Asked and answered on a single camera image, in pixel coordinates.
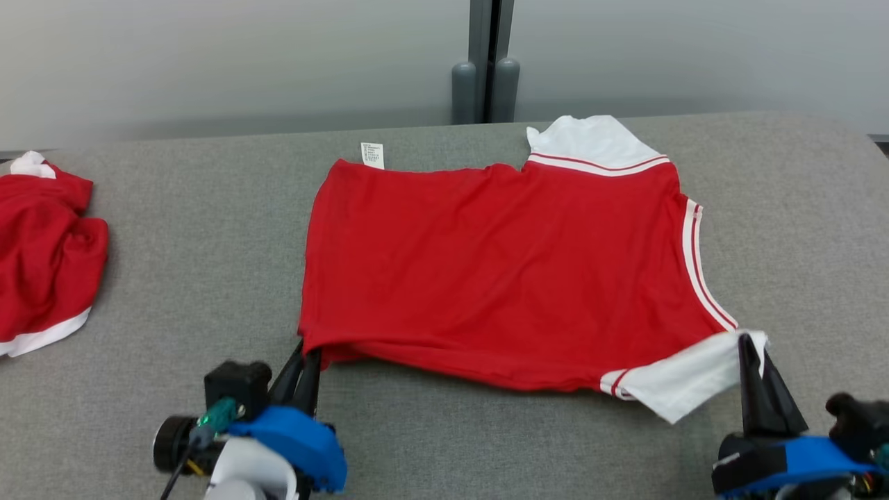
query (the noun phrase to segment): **garment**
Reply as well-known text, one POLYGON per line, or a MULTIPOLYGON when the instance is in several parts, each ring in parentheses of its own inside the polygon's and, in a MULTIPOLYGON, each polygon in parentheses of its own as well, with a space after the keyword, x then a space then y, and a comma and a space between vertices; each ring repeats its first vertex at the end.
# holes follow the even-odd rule
POLYGON ((34 151, 0 176, 0 356, 59 341, 86 321, 108 251, 108 225, 81 217, 92 182, 34 151))
POLYGON ((704 284, 701 207, 676 167, 613 117, 528 141, 521 171, 338 161, 309 224, 306 349, 593 389, 671 422, 737 383, 738 325, 704 284))

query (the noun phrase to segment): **clothing label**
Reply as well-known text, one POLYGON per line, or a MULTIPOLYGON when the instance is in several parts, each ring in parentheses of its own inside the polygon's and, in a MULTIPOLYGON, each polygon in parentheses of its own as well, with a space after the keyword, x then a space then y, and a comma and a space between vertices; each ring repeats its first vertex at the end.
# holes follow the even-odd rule
POLYGON ((382 144, 376 144, 373 142, 362 142, 361 159, 367 166, 372 166, 373 168, 379 168, 381 170, 386 168, 386 166, 383 164, 382 144))

